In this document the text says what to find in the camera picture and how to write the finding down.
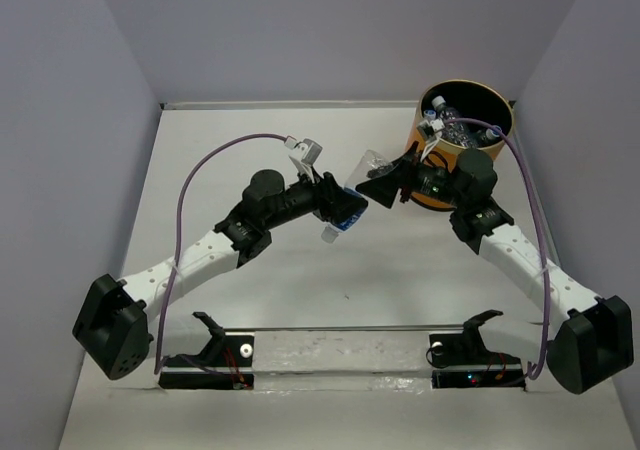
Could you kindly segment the clear bottle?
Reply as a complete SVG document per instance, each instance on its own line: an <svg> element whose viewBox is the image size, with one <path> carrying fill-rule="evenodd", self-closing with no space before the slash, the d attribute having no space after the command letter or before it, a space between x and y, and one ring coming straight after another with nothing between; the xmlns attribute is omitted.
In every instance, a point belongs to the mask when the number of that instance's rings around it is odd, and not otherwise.
<svg viewBox="0 0 640 450"><path fill-rule="evenodd" d="M474 134L475 141L479 148L486 148L501 141L502 129L499 126L490 126L484 130L478 130Z"/></svg>
<svg viewBox="0 0 640 450"><path fill-rule="evenodd" d="M458 119L461 118L461 114L457 109L450 106L440 95L435 96L431 103L437 117L445 123L445 128L442 132L444 140L463 148L478 147L473 132L470 130L468 125L463 122L458 122Z"/></svg>

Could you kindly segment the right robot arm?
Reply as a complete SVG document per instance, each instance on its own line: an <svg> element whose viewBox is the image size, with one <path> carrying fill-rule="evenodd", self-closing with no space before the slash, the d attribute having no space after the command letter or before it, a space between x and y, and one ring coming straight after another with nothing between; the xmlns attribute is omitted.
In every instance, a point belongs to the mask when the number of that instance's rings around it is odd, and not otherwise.
<svg viewBox="0 0 640 450"><path fill-rule="evenodd" d="M506 275L542 313L541 324L508 319L487 310L463 324L440 363L454 358L482 362L506 354L547 368L572 394L582 394L634 362L632 312L617 296L604 298L579 284L523 234L493 199L498 178L493 160L466 149L451 171L422 163L415 146L393 162L364 171L355 189L390 208L413 193L452 206L458 239Z"/></svg>

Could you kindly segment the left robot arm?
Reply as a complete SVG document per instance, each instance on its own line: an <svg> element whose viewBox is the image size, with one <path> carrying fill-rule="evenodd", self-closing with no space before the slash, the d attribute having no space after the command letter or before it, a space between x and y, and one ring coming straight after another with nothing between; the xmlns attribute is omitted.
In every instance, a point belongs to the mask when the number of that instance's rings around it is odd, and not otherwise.
<svg viewBox="0 0 640 450"><path fill-rule="evenodd" d="M150 323L202 284L257 258L271 244L272 229L308 214L339 226L355 221L367 206L365 198L341 187L329 172L301 175L286 185L279 172L261 170L230 213L179 256L137 274L104 274L94 280L72 334L108 379L122 379L159 342Z"/></svg>

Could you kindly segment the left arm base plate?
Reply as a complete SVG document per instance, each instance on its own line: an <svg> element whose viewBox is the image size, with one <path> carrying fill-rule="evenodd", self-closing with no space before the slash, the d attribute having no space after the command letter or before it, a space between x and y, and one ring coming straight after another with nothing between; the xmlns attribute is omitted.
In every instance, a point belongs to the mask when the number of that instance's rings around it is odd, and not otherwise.
<svg viewBox="0 0 640 450"><path fill-rule="evenodd" d="M168 358L159 386L166 390L252 390L254 348L253 333L227 333L222 343L211 337L198 353Z"/></svg>

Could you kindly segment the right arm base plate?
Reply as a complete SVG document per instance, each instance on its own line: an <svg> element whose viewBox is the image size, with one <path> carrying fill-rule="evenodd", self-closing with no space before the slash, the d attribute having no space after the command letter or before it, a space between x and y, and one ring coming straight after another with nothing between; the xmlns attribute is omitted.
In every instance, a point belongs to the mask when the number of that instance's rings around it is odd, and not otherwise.
<svg viewBox="0 0 640 450"><path fill-rule="evenodd" d="M470 350L461 333L433 333L425 352L434 389L526 388L521 361L504 353Z"/></svg>

